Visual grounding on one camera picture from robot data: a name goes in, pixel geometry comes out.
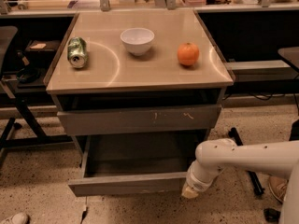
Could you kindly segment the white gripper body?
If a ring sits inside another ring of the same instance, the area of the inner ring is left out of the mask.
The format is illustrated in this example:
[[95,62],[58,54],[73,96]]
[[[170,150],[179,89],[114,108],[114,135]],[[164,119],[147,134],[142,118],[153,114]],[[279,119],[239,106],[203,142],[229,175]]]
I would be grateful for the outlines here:
[[206,191],[213,183],[214,176],[207,171],[196,171],[189,169],[186,182],[196,192]]

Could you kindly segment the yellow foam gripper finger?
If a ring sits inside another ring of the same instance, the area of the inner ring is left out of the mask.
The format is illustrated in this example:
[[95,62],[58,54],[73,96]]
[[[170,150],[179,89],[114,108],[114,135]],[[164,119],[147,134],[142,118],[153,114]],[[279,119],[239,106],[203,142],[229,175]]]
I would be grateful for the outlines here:
[[181,196],[187,199],[193,199],[196,198],[199,195],[199,193],[195,190],[193,190],[188,184],[185,184],[181,191]]

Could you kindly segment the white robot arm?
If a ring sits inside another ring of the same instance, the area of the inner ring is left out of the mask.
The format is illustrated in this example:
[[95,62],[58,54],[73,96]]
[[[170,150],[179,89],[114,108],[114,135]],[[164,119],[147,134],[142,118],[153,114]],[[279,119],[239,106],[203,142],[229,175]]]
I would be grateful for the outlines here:
[[228,138],[205,141],[195,150],[195,161],[187,171],[182,196],[197,197],[228,166],[288,179],[278,223],[299,224],[298,140],[248,146],[238,146]]

